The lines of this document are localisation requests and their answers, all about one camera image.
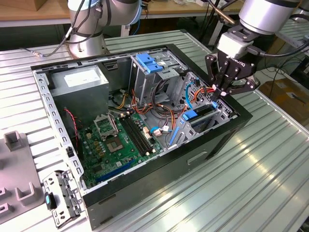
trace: aluminum table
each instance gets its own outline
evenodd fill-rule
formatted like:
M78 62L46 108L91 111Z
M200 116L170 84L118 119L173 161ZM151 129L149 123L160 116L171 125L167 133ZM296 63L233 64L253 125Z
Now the aluminum table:
M111 52L174 43L204 70L210 52L178 30L106 42ZM48 53L55 46L35 49ZM27 134L41 181L67 167L29 67L68 59L65 47L49 58L0 52L0 136ZM253 118L219 154L96 231L297 231L309 215L309 133L259 91L235 98ZM3 223L0 231L57 229L43 204ZM90 231L85 213L60 231Z
M309 35L309 22L296 22L289 19L276 35L297 48L304 44L304 36Z

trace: sticker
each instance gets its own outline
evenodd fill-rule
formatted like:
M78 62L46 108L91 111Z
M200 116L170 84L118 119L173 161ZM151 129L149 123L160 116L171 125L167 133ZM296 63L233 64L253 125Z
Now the sticker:
M166 65L166 63L164 61L161 62L157 62L158 65Z
M280 88L287 88L287 86L284 83L276 83Z
M169 130L169 126L164 126L164 127L162 127L162 130L163 130L163 131L168 131L168 130Z
M286 93L290 98L295 98L297 97L296 94L294 94L293 92L289 92L289 93Z
M64 77L67 82L68 87L79 86L87 84L94 81L99 81L100 77L94 70L88 70L84 72L77 72L73 74L66 75Z

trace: red cable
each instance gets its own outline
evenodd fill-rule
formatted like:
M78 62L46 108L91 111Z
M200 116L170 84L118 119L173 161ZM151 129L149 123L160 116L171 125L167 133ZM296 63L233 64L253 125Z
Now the red cable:
M74 123L74 129L75 129L75 138L76 138L76 147L78 146L77 145L77 141L78 141L78 137L77 137L77 128L76 128L76 122L75 122L75 118L73 116L73 114L68 110L68 109L63 109L64 111L66 111L72 118L73 120L73 123Z

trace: blue ram slot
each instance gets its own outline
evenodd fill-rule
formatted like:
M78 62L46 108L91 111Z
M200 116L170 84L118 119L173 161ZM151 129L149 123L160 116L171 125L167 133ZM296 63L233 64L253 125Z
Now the blue ram slot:
M125 171L126 169L129 169L131 167L131 163L134 162L135 160L131 160L129 163L123 165L120 168L115 169L114 171L111 171L110 173L107 173L105 175L102 175L98 178L96 178L96 182L99 183L101 181L107 180L111 177L113 177L114 175L117 175L119 173L122 173L123 171Z

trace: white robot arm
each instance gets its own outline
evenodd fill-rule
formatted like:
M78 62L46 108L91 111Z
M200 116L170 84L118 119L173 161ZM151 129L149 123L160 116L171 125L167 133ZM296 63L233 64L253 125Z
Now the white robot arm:
M74 57L104 54L104 26L136 23L141 0L69 0L71 28L70 52Z

